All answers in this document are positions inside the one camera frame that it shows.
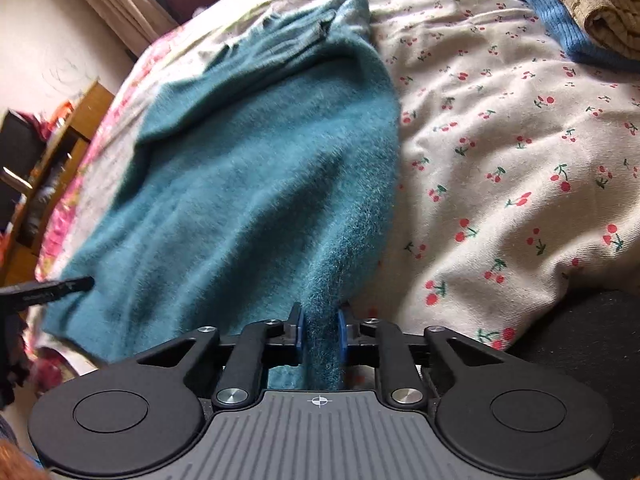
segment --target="teal garment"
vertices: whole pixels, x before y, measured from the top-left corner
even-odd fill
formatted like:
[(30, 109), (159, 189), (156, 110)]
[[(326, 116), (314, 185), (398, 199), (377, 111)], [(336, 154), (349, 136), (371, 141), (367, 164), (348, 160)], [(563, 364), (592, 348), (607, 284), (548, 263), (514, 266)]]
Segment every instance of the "teal garment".
[(288, 368), (271, 385), (338, 387), (337, 308), (375, 266), (396, 187), (399, 105), (369, 18), (367, 0), (271, 16), (165, 85), (63, 273), (95, 288), (52, 303), (44, 330), (113, 362), (301, 301), (305, 380)]

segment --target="bed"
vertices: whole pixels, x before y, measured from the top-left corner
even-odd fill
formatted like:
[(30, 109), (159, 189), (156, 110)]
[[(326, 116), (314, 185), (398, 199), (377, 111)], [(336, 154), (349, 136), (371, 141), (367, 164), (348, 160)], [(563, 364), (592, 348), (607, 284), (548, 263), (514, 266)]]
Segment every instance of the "bed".
[[(265, 14), (316, 1), (221, 0), (153, 44), (53, 211), (37, 278), (59, 276), (108, 209), (163, 83), (200, 73)], [(636, 292), (640, 78), (571, 62), (519, 0), (369, 5), (401, 103), (401, 163), (393, 227), (351, 298), (356, 314), (406, 332), (442, 324), (503, 350), (570, 287)], [(31, 356), (49, 349), (56, 364), (92, 370), (40, 332), (41, 315), (30, 314)]]

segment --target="metal screw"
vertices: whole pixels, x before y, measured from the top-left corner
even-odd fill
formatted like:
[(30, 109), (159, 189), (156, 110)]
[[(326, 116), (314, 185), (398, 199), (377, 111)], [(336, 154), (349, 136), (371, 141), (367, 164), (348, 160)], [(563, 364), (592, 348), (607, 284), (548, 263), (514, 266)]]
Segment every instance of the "metal screw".
[(391, 397), (400, 404), (415, 404), (422, 400), (422, 393), (415, 388), (398, 388)]
[(242, 388), (225, 388), (218, 392), (216, 398), (223, 404), (238, 404), (248, 396), (249, 394)]

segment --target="gray ribbed plate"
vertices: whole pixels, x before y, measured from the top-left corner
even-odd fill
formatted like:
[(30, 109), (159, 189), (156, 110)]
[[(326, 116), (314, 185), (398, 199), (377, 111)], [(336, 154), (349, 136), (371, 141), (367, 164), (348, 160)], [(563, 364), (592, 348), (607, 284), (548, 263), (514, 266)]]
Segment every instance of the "gray ribbed plate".
[[(444, 447), (418, 413), (374, 392), (278, 392), (215, 416), (183, 457), (139, 480), (493, 480)], [(597, 480), (592, 471), (572, 480)]]

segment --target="blue ribbed cloth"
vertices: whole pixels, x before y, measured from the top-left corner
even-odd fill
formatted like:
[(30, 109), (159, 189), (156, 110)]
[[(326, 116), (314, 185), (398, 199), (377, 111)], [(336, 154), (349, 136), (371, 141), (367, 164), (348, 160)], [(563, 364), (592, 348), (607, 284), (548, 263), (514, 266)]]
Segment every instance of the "blue ribbed cloth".
[(562, 45), (565, 54), (575, 62), (587, 63), (640, 72), (640, 61), (621, 56), (617, 52), (597, 46), (575, 23), (560, 0), (523, 0), (526, 1), (545, 24), (546, 30)]
[(270, 384), (338, 387), (337, 308), (375, 268), (396, 186), (399, 104), (368, 35), (367, 0), (330, 0), (164, 86), (63, 273), (95, 288), (50, 304), (44, 330), (112, 362), (301, 301), (306, 380), (280, 369)]

